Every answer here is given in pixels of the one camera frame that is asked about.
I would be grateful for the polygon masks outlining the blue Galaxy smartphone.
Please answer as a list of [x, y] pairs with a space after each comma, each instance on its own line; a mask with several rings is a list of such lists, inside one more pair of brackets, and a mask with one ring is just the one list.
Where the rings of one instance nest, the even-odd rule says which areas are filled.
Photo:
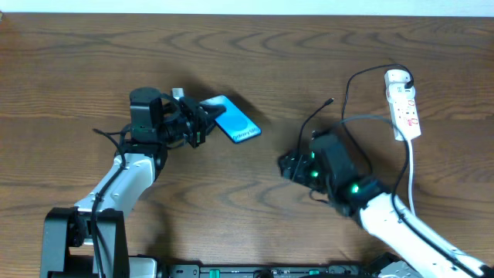
[[235, 144], [257, 137], [262, 130], [224, 95], [203, 100], [201, 104], [222, 105], [225, 112], [215, 118], [216, 124]]

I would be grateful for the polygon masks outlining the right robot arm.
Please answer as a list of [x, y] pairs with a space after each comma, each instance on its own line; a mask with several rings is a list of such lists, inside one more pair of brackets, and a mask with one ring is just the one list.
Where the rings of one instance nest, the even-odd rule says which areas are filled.
[[457, 249], [413, 215], [372, 175], [358, 172], [343, 142], [320, 135], [310, 150], [294, 149], [278, 160], [281, 175], [325, 194], [328, 204], [391, 247], [423, 277], [491, 277], [492, 267]]

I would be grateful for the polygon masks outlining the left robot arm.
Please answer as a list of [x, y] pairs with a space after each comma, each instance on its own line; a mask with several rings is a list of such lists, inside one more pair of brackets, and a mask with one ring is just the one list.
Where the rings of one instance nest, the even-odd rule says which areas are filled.
[[169, 150], [203, 144], [225, 111], [222, 104], [185, 97], [181, 88], [131, 91], [130, 123], [116, 134], [103, 133], [116, 148], [110, 170], [74, 206], [53, 208], [45, 217], [40, 275], [164, 277], [158, 259], [129, 254], [125, 218], [157, 180]]

